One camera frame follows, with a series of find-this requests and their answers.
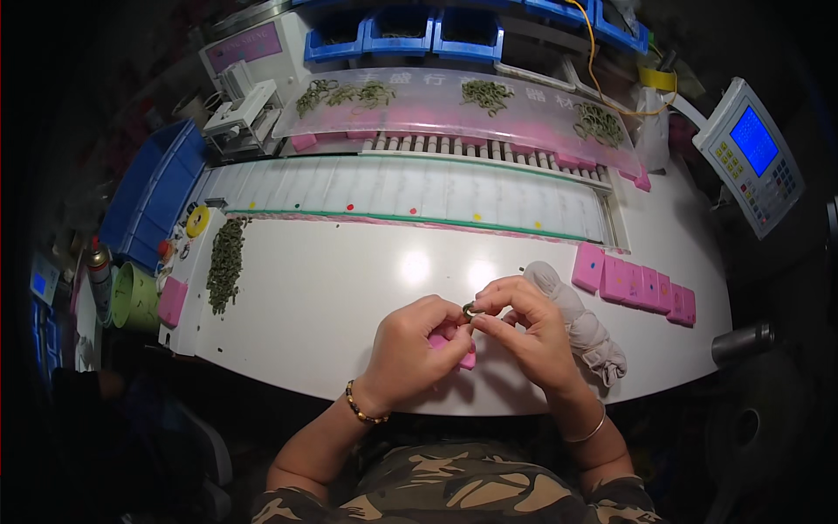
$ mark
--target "white workbench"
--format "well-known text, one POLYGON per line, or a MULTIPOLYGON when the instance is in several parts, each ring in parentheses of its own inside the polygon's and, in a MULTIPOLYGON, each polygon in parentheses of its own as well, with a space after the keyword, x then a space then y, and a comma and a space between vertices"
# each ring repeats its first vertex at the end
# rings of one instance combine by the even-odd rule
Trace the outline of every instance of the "white workbench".
MULTIPOLYGON (((706 203, 683 163, 652 176, 651 193, 614 177, 628 235, 627 261, 657 269, 696 292, 696 325, 603 302, 579 291, 628 359, 628 374, 605 402, 649 395, 716 369, 713 337, 731 329, 722 261, 706 203)), ((436 293, 471 301, 494 278, 549 262, 569 282, 576 246, 481 232, 305 220, 254 220, 245 230, 241 293, 200 329, 180 335, 194 353, 242 375, 333 399, 365 368, 378 323, 390 311, 436 293)), ((511 415, 546 410, 505 351, 476 333, 478 364, 453 373, 408 412, 511 415)))

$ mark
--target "camouflage shirt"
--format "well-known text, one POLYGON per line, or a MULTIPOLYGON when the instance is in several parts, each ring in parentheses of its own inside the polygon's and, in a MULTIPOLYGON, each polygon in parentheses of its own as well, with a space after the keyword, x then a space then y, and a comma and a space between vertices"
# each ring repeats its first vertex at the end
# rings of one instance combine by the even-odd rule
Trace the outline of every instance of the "camouflage shirt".
POLYGON ((255 524, 293 522, 661 522, 639 477, 606 480, 586 502, 541 466, 497 444, 392 449, 357 496, 330 508, 298 488, 256 499, 255 524))

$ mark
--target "hand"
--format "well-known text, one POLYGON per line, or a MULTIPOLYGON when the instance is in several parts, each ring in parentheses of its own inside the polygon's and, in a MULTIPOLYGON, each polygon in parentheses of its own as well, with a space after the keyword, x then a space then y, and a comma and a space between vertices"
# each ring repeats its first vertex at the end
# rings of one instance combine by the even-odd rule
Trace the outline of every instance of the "hand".
POLYGON ((474 317, 474 328, 497 339, 515 356, 524 375, 545 392, 570 391, 580 384, 561 311, 524 277, 491 282, 477 293, 473 309, 486 311, 474 317), (506 306, 512 310, 504 319, 495 318, 506 306), (519 332, 516 324, 526 332, 519 332))
POLYGON ((361 412, 379 417, 447 375, 471 349, 473 327, 463 308, 429 295, 388 314, 375 333, 370 363, 355 381, 361 412), (434 350, 427 337, 440 328, 449 339, 434 350))

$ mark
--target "spray can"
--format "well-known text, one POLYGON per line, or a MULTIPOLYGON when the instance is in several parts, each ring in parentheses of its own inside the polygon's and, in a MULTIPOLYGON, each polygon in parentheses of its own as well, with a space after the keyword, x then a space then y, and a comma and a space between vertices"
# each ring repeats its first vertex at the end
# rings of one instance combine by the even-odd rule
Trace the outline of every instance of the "spray can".
POLYGON ((99 236, 93 237, 85 263, 91 280, 96 314, 99 320, 104 321, 111 307, 111 259, 108 257, 107 248, 99 244, 99 236))

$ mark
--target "woman's left hand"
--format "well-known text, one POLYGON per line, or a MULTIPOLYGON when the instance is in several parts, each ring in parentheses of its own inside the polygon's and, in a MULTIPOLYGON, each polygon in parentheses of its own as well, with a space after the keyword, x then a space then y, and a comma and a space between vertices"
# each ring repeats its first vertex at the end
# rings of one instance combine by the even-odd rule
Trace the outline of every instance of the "woman's left hand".
POLYGON ((438 295, 388 314, 375 333, 370 363, 353 386, 358 408, 380 417, 431 387, 471 349, 472 332, 463 308, 438 295), (436 328, 450 340, 440 350, 427 341, 436 328))

